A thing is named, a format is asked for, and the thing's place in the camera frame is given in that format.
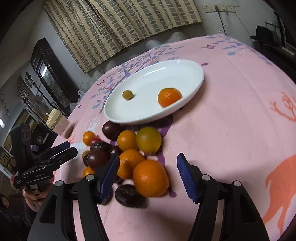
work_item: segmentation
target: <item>hand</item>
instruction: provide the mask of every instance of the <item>hand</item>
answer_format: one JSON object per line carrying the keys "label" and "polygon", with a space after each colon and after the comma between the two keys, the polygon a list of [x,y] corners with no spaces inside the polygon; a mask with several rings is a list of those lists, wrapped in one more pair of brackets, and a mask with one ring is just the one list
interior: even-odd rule
{"label": "hand", "polygon": [[36,196],[33,194],[32,190],[24,188],[22,191],[23,196],[25,197],[26,203],[28,206],[35,212],[38,212],[39,208],[41,207],[44,199],[47,197],[48,193],[50,192],[53,182],[54,182],[54,177],[49,179],[49,185],[45,189],[45,191],[40,193],[40,200],[36,198]]}

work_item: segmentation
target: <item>silver screw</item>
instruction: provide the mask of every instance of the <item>silver screw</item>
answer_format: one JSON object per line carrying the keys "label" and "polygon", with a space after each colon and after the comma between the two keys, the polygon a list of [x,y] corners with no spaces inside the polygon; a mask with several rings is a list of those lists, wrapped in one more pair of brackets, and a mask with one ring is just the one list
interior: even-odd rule
{"label": "silver screw", "polygon": [[202,175],[202,179],[208,181],[211,179],[211,177],[209,175]]}
{"label": "silver screw", "polygon": [[94,175],[88,175],[88,176],[86,176],[85,179],[88,180],[88,181],[91,181],[91,180],[94,179]]}
{"label": "silver screw", "polygon": [[57,182],[55,183],[55,185],[56,185],[57,187],[60,187],[61,185],[63,185],[63,181],[57,181]]}
{"label": "silver screw", "polygon": [[240,187],[240,186],[242,185],[239,181],[234,181],[233,184],[234,184],[236,187]]}

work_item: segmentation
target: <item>checkered curtain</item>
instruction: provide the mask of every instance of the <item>checkered curtain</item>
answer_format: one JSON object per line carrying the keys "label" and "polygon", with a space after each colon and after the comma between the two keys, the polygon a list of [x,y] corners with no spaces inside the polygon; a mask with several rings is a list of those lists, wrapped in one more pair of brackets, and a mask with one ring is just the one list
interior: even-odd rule
{"label": "checkered curtain", "polygon": [[141,39],[202,21],[193,0],[49,0],[43,9],[85,73]]}

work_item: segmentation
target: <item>white plate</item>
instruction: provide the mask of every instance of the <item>white plate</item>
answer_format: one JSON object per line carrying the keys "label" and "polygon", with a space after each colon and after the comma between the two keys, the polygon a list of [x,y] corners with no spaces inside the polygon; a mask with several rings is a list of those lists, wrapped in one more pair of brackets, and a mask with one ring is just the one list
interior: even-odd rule
{"label": "white plate", "polygon": [[[148,66],[128,77],[109,95],[104,106],[107,119],[121,124],[140,124],[155,121],[174,113],[187,104],[204,80],[202,67],[190,60],[168,60]],[[162,108],[158,93],[164,88],[176,88],[182,98]],[[122,93],[130,90],[131,100]]]}

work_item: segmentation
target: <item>pink tablecloth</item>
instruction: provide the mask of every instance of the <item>pink tablecloth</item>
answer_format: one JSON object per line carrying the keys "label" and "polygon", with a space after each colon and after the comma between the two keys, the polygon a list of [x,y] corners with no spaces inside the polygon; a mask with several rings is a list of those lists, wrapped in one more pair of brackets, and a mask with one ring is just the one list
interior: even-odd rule
{"label": "pink tablecloth", "polygon": [[[100,205],[109,239],[187,240],[198,205],[188,198],[177,170],[176,158],[183,152],[217,181],[240,180],[262,216],[270,240],[277,240],[296,213],[296,86],[266,57],[224,35],[162,45],[104,74],[69,117],[75,122],[70,141],[79,154],[62,165],[56,180],[70,183],[81,179],[85,131],[108,141],[102,134],[107,121],[102,110],[116,85],[139,69],[176,58],[199,63],[205,80],[183,109],[153,123],[165,136],[163,153],[155,158],[165,164],[172,189],[162,198],[149,198],[146,209],[121,206],[115,198]],[[55,145],[63,141],[58,137]],[[77,203],[74,216],[81,241]]]}

